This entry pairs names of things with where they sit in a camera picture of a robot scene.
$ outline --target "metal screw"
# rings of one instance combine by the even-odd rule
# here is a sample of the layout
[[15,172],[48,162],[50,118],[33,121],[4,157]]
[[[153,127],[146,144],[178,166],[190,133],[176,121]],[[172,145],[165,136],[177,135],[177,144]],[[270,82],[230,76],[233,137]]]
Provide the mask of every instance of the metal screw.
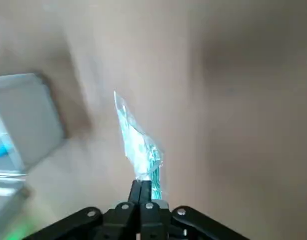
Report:
[[185,215],[186,214],[186,210],[184,210],[183,208],[179,208],[177,213],[181,216]]
[[146,209],[152,209],[154,207],[154,204],[152,204],[151,202],[149,202],[149,203],[147,203],[146,205],[145,205],[145,208]]
[[126,209],[129,208],[129,205],[128,205],[128,204],[124,204],[124,205],[121,206],[121,208],[122,208],[123,210],[126,210]]
[[96,215],[96,212],[93,210],[87,213],[88,217],[93,217],[94,215]]

